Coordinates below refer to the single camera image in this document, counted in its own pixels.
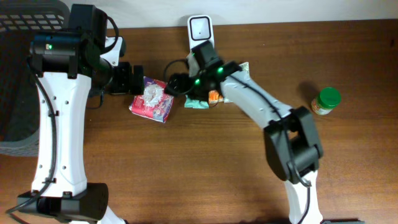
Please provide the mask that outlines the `green lid glass jar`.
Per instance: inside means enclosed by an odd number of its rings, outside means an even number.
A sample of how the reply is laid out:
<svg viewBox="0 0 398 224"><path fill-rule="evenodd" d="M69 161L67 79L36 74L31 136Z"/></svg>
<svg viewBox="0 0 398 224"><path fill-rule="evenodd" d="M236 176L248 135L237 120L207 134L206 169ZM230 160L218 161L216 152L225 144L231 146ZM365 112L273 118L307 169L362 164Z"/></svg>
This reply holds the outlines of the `green lid glass jar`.
<svg viewBox="0 0 398 224"><path fill-rule="evenodd" d="M326 115L335 109L340 102L340 92L336 88L326 87L312 100L311 108L318 115Z"/></svg>

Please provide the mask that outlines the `white cream tube gold cap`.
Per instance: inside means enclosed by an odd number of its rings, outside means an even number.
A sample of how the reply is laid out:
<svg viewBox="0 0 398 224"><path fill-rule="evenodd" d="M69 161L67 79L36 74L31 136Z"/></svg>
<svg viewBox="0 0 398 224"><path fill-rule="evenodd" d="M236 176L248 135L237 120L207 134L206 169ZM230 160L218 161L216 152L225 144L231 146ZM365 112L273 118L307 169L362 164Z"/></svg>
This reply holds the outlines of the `white cream tube gold cap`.
<svg viewBox="0 0 398 224"><path fill-rule="evenodd" d="M249 74L249 62L244 62L239 65L243 71Z"/></svg>

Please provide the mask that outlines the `teal pouch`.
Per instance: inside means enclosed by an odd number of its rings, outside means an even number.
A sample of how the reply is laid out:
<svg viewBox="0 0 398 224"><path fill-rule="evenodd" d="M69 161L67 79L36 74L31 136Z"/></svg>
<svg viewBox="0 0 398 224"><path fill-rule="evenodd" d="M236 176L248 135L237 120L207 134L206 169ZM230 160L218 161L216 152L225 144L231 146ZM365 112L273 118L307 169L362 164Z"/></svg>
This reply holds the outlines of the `teal pouch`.
<svg viewBox="0 0 398 224"><path fill-rule="evenodd" d="M206 101L194 100L186 95L186 101L184 104L184 108L191 108L191 109L209 109L209 104Z"/></svg>

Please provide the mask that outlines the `teal tissue pack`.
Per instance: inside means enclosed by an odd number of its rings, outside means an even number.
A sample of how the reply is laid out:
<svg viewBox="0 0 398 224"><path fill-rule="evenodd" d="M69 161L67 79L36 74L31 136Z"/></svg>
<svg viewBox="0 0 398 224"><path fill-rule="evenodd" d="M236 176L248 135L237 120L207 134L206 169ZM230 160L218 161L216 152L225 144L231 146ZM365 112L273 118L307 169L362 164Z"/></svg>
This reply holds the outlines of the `teal tissue pack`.
<svg viewBox="0 0 398 224"><path fill-rule="evenodd" d="M232 103L233 101L231 101L231 100L228 99L228 98L223 98L223 102L224 102L224 103Z"/></svg>

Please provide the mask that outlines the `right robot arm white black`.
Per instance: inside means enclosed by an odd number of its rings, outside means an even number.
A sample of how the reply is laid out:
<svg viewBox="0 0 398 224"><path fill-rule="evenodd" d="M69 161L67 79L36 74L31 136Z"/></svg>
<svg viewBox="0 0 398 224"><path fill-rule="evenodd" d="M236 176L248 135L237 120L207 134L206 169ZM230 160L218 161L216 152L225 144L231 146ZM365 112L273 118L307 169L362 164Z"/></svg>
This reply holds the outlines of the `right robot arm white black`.
<svg viewBox="0 0 398 224"><path fill-rule="evenodd" d="M269 167L284 183L291 223L321 223L317 176L323 147L312 113L293 108L262 89L235 61L225 62L210 41L182 59L187 73L164 74L166 93L202 100L216 90L261 129Z"/></svg>

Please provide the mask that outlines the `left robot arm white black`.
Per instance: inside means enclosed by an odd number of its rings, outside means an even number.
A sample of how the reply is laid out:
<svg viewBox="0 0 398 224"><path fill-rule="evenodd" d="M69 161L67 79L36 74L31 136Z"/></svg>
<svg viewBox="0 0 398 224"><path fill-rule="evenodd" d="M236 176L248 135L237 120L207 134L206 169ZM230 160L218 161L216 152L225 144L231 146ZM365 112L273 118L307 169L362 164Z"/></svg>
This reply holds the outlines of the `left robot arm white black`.
<svg viewBox="0 0 398 224"><path fill-rule="evenodd" d="M83 139L91 91L141 95L144 69L122 62L126 44L107 38L112 18L89 4L72 6L66 27L41 31L30 44L27 66L39 91L39 155L31 189L7 215L53 218L60 223L119 223L104 183L86 178Z"/></svg>

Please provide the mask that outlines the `orange tissue pack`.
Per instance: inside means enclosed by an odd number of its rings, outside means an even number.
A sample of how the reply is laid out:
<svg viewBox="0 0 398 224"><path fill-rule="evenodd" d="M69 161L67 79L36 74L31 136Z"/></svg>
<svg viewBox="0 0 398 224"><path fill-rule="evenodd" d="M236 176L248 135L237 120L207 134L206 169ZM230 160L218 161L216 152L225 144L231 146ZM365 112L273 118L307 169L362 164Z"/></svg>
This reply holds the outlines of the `orange tissue pack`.
<svg viewBox="0 0 398 224"><path fill-rule="evenodd" d="M208 102L209 104L217 104L219 102L223 102L224 98L219 94L218 91L212 90L208 94Z"/></svg>

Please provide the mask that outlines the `red purple snack package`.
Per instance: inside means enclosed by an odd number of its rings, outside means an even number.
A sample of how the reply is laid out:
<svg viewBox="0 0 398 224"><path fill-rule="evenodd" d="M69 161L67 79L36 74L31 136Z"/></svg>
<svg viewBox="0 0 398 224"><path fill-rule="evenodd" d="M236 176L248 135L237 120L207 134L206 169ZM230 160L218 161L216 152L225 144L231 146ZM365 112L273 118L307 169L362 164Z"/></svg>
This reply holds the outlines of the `red purple snack package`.
<svg viewBox="0 0 398 224"><path fill-rule="evenodd" d="M129 105L132 114L165 123L174 103L174 97L165 93L167 84L144 77L144 94L134 97Z"/></svg>

